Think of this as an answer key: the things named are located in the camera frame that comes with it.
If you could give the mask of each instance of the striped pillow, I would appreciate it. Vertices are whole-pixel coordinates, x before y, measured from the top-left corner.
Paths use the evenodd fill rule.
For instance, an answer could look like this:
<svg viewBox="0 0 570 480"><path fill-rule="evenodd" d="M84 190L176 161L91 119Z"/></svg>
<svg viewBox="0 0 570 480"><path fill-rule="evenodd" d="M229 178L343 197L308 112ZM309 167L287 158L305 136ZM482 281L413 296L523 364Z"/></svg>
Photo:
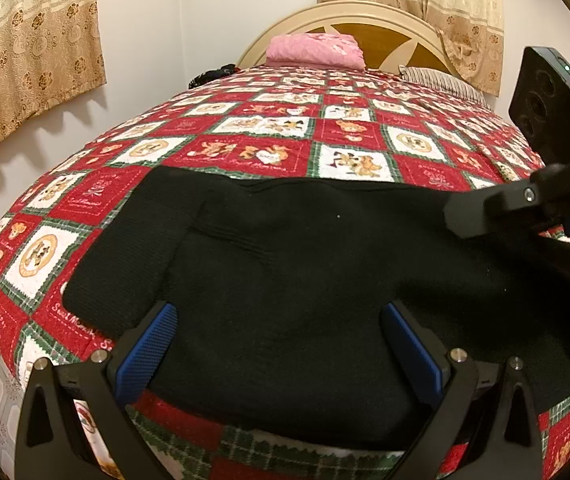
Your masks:
<svg viewBox="0 0 570 480"><path fill-rule="evenodd" d="M492 109L487 104L484 94L482 94L481 91L476 90L470 84L455 78L452 75L445 74L444 72L433 68L424 68L419 66L401 65L398 69L400 70L404 81L418 83L419 85L427 86L433 90L440 90L441 92L445 92L453 97L458 97L465 101L471 101L487 108L488 110Z"/></svg>

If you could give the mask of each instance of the tiled floor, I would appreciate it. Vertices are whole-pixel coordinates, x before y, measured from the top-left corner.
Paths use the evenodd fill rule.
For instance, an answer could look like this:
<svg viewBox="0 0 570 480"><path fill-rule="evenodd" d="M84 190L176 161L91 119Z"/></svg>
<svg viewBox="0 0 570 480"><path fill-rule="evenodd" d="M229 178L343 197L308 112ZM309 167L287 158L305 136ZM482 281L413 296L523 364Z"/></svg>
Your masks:
<svg viewBox="0 0 570 480"><path fill-rule="evenodd" d="M22 396L20 385L0 359L0 465L11 480Z"/></svg>

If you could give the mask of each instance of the blue textured pad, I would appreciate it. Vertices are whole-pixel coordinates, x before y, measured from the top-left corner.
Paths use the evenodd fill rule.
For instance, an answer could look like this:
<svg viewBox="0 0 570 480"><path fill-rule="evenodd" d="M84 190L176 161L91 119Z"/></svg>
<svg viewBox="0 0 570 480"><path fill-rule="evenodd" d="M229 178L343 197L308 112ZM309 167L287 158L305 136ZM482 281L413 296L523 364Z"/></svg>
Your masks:
<svg viewBox="0 0 570 480"><path fill-rule="evenodd" d="M381 322L387 345L400 361L420 402L436 407L443 396L443 377L438 364L398 309L383 307Z"/></svg>
<svg viewBox="0 0 570 480"><path fill-rule="evenodd" d="M177 326L176 308L167 303L116 373L114 398L120 406L132 404L140 398L169 348Z"/></svg>

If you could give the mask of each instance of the pillow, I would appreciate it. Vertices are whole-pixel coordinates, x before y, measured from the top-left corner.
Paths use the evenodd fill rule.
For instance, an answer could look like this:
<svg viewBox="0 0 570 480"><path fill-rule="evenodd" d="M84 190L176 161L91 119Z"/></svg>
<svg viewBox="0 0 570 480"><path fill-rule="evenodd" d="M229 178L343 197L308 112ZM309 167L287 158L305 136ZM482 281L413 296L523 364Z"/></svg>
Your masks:
<svg viewBox="0 0 570 480"><path fill-rule="evenodd" d="M483 108L491 110L492 108L487 104L484 94L476 90L473 86L465 81L462 81L452 75L445 74L440 70L434 68L424 68L418 66L404 66L398 67L400 70L402 80L410 83L418 83L419 85L427 86L433 90L439 90L453 97L458 97L464 101L471 101Z"/></svg>
<svg viewBox="0 0 570 480"><path fill-rule="evenodd" d="M347 34L286 34L271 38L267 62L293 62L324 67L365 69L363 52Z"/></svg>

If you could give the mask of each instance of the arched headboard frame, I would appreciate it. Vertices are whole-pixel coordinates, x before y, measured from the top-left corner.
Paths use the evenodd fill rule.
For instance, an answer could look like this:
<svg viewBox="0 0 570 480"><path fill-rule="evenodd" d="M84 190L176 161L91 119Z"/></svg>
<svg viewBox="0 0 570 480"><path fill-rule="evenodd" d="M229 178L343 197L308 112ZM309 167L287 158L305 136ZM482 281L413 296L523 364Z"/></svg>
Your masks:
<svg viewBox="0 0 570 480"><path fill-rule="evenodd" d="M425 66L458 76L436 29L401 9L357 0L327 2L300 10L258 37L238 62L241 69L265 62L271 38L327 32L356 38L368 68L398 74L398 66Z"/></svg>

